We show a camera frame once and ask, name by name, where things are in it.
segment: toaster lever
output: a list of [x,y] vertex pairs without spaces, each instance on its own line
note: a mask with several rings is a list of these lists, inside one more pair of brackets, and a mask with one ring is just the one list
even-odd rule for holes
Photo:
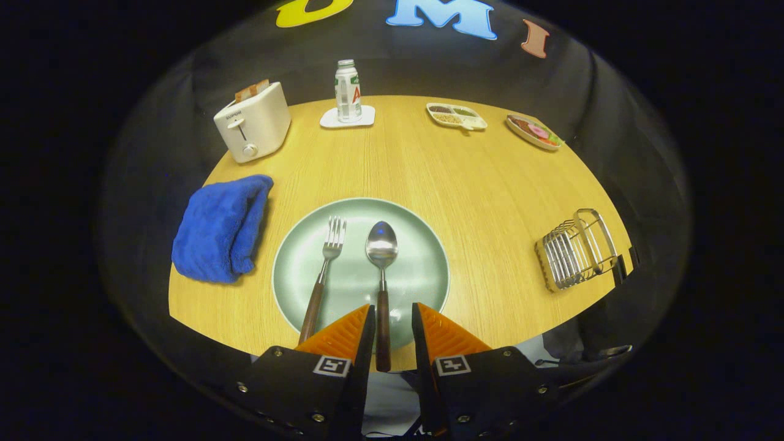
[[234,120],[234,121],[232,121],[232,122],[231,122],[231,124],[229,124],[227,127],[228,127],[229,129],[233,129],[233,128],[235,128],[235,127],[239,126],[240,124],[242,124],[243,122],[245,122],[245,119],[244,119],[244,118],[235,119],[235,120]]

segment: sectioned snack tray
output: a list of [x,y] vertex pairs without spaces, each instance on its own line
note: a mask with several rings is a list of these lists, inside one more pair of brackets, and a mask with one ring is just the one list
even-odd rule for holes
[[465,106],[427,103],[426,109],[430,117],[442,126],[461,127],[466,130],[483,130],[488,126],[474,109]]

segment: folded towel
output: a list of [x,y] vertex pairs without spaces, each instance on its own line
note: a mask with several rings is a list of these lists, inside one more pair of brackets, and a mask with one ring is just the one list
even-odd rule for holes
[[250,272],[272,185],[269,176],[253,175],[196,191],[172,246],[177,271],[191,279],[223,283]]

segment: plate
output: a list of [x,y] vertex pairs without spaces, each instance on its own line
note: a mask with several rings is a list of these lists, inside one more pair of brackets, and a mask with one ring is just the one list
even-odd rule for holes
[[[540,129],[545,130],[546,132],[548,132],[550,134],[550,140],[554,140],[555,142],[557,142],[557,145],[551,145],[551,144],[542,142],[542,140],[540,140],[537,136],[531,135],[530,133],[526,132],[525,130],[523,130],[519,126],[517,126],[517,124],[512,122],[512,118],[520,119],[522,121],[531,123],[531,124],[539,127]],[[550,130],[547,127],[545,127],[541,122],[536,122],[533,119],[524,117],[523,115],[515,115],[515,114],[507,115],[506,116],[506,125],[509,126],[509,128],[512,129],[512,131],[515,132],[519,137],[523,138],[524,140],[528,141],[531,144],[534,144],[536,147],[541,147],[541,148],[544,148],[546,150],[556,151],[564,143],[564,141],[562,141],[560,138],[558,138],[555,135],[555,133],[553,133],[552,130]]]
[[330,216],[347,221],[343,250],[329,264],[316,331],[359,308],[376,304],[380,270],[365,254],[372,226],[386,221],[397,236],[398,254],[387,267],[390,345],[413,341],[411,304],[441,311],[449,292],[449,265],[441,241],[412,211],[382,199],[343,199],[322,206],[300,220],[283,239],[272,267],[272,290],[281,314],[299,333],[310,293],[324,256],[321,248]]
[[466,130],[483,130],[488,126],[488,123],[472,108],[443,103],[427,103],[425,108],[430,117],[442,126],[462,127]]
[[338,108],[331,108],[321,116],[318,123],[327,129],[338,129],[340,127],[372,126],[375,120],[376,108],[363,105],[362,116],[357,121],[341,122],[338,120]]

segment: white toaster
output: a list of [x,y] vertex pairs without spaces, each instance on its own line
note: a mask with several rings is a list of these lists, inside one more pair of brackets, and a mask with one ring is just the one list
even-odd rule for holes
[[213,118],[234,160],[248,162],[278,150],[292,121],[281,83],[235,103],[231,101]]

